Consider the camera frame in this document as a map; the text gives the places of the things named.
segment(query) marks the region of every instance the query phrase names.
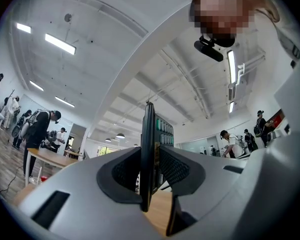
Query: window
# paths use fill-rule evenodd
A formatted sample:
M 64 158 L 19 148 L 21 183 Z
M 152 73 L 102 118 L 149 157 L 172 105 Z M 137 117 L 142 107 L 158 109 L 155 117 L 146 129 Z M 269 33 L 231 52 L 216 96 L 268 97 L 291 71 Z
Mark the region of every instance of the window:
M 107 146 L 99 146 L 98 150 L 99 150 L 98 155 L 99 156 L 103 156 L 105 154 L 109 154 L 111 152 L 118 151 L 120 149 L 112 148 L 112 147 L 107 147 Z

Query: black cap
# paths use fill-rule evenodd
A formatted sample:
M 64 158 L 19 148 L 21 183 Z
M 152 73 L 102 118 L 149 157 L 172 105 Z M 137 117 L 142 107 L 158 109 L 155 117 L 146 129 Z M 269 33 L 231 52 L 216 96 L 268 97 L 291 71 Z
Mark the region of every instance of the black cap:
M 59 120 L 61 118 L 61 113 L 58 110 L 54 111 L 54 113 Z
M 227 134 L 228 132 L 226 130 L 222 130 L 222 132 L 220 133 L 220 136 L 223 137 L 225 134 Z

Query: white ceiling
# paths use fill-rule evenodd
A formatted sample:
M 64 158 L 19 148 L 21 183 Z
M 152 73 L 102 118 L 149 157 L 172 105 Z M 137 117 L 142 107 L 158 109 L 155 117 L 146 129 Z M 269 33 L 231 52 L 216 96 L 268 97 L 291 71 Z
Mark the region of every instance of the white ceiling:
M 92 122 L 135 47 L 187 1 L 16 0 L 10 38 L 22 77 L 44 88 L 28 86 L 42 98 L 52 104 L 58 102 L 54 96 L 65 99 L 75 105 L 69 109 Z M 66 14 L 72 15 L 70 22 L 65 22 Z M 16 29 L 16 22 L 31 26 L 32 33 Z M 46 42 L 45 33 L 75 46 L 75 55 Z M 144 63 L 106 108 L 91 138 L 103 141 L 105 134 L 110 138 L 121 132 L 131 142 L 140 140 L 147 100 L 173 125 L 227 113 L 226 52 L 235 51 L 237 64 L 250 59 L 257 51 L 257 35 L 252 26 L 233 47 L 216 46 L 225 58 L 219 63 L 194 48 L 199 36 L 190 27 Z M 238 101 L 237 108 L 243 106 L 245 101 Z

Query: cable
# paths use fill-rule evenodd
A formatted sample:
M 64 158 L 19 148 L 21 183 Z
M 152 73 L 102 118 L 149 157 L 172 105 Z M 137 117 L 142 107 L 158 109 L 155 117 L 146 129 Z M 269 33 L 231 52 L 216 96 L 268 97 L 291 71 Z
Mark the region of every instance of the cable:
M 23 165 L 20 166 L 20 167 L 18 167 L 18 169 L 16 169 L 14 178 L 10 181 L 10 183 L 9 183 L 9 185 L 8 185 L 8 187 L 7 187 L 7 189 L 0 190 L 0 193 L 1 193 L 2 191 L 7 191 L 7 192 L 8 192 L 8 189 L 9 189 L 10 184 L 11 184 L 11 183 L 14 181 L 14 179 L 17 177 L 17 172 L 18 172 L 18 170 L 19 170 L 21 167 L 23 167 Z

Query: black jacket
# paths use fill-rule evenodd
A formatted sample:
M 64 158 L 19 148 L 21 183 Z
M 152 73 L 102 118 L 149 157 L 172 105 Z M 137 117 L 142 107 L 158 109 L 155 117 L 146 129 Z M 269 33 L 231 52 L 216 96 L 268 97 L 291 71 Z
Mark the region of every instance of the black jacket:
M 46 136 L 51 119 L 50 112 L 43 111 L 36 117 L 36 122 L 30 127 L 30 137 L 27 143 L 39 145 Z

